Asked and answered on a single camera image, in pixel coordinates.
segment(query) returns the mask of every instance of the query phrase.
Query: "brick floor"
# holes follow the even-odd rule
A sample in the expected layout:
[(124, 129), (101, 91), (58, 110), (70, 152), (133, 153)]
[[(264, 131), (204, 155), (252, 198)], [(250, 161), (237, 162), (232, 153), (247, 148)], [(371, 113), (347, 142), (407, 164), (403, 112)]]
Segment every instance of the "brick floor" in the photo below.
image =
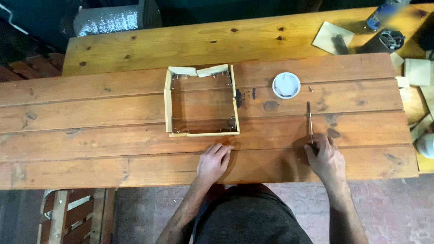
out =
[[(321, 183), (266, 185), (292, 209), (313, 243), (329, 243), (329, 202)], [(434, 175), (349, 185), (369, 243), (434, 243)], [(187, 191), (188, 186), (118, 189), (116, 243), (155, 243)]]

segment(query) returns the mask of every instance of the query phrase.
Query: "person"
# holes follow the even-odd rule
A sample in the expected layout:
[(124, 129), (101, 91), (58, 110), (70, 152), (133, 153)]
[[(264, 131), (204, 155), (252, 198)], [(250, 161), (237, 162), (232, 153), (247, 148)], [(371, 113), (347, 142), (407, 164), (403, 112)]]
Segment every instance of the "person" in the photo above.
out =
[[(332, 138), (315, 134), (319, 152), (305, 145), (310, 167), (330, 202), (330, 243), (367, 244), (345, 176), (345, 160)], [(157, 244), (312, 243), (292, 211), (263, 184), (213, 185), (226, 171), (230, 145), (213, 145), (200, 157), (197, 176)]]

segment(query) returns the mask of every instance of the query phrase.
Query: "left hand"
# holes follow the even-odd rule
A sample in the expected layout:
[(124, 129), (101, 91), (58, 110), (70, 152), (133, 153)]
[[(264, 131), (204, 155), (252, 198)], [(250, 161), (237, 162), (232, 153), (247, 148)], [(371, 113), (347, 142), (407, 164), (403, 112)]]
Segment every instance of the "left hand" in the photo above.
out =
[(234, 149), (234, 147), (230, 145), (223, 146), (218, 143), (205, 150), (197, 166), (196, 179), (209, 186), (214, 184), (227, 169), (231, 149)]

